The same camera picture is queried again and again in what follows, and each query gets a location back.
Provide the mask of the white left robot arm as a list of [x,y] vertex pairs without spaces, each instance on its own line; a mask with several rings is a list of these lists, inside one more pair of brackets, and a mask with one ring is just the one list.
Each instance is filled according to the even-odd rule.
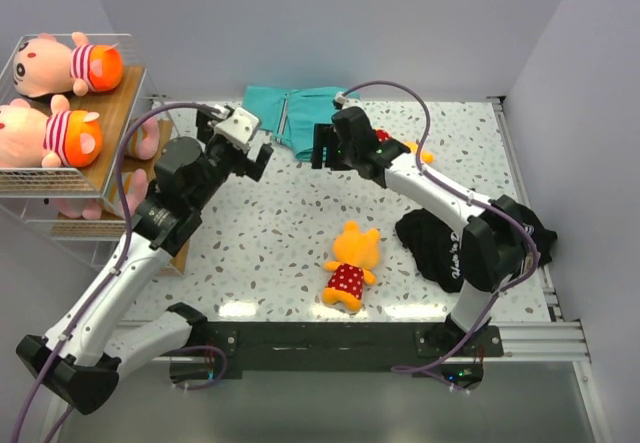
[[273,153],[265,144],[248,156],[260,120],[248,110],[197,104],[195,137],[162,149],[146,198],[126,221],[108,264],[74,306],[44,335],[16,348],[37,385],[83,415],[99,409],[119,381],[172,351],[200,353],[207,319],[183,304],[121,337],[113,334],[142,289],[173,259],[202,223],[202,211],[232,174],[259,180]]

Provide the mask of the pink pig toy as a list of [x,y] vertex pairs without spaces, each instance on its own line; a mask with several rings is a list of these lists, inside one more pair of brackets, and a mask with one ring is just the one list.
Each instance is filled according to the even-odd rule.
[[121,202],[116,179],[109,183],[106,193],[101,197],[52,198],[49,203],[59,213],[71,219],[98,220],[104,212],[122,217],[124,207],[127,207],[129,213],[133,214],[146,197],[147,174],[144,169],[136,169],[135,171],[122,172],[121,179],[125,203]]

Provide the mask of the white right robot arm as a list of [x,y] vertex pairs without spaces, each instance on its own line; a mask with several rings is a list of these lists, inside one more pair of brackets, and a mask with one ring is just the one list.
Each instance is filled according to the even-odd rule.
[[354,170],[412,200],[457,235],[464,281],[445,332],[446,345],[456,355],[469,355],[480,345],[479,328],[489,319],[502,285],[515,272],[528,279],[537,267],[538,251],[515,200],[506,195],[491,199],[428,168],[418,150],[392,137],[380,139],[358,106],[315,126],[311,164],[314,169]]

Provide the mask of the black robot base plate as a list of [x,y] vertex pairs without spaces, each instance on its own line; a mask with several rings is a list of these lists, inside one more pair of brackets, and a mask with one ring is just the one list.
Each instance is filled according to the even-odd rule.
[[470,335],[443,322],[199,321],[186,343],[187,362],[169,354],[175,384],[212,376],[239,379],[249,371],[387,372],[399,367],[438,371],[453,357],[501,357],[498,327]]

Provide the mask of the face-up doll orange hat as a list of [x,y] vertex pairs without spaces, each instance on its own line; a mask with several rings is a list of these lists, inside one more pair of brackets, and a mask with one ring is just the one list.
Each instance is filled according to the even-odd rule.
[[73,110],[63,95],[50,101],[49,115],[23,99],[1,106],[1,166],[84,168],[103,149],[100,114]]

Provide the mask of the black-haired doll orange pants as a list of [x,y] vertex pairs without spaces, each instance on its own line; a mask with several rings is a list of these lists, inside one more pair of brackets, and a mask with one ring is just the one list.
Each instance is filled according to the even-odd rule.
[[11,65],[17,93],[30,99],[84,96],[109,92],[120,84],[124,63],[116,45],[94,44],[82,32],[72,33],[71,39],[71,47],[45,33],[22,42]]

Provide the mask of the pink pig striped shirt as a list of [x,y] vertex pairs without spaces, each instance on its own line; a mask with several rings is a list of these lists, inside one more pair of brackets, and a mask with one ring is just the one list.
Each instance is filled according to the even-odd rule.
[[129,138],[125,155],[137,160],[152,159],[159,148],[160,128],[155,117],[147,119]]

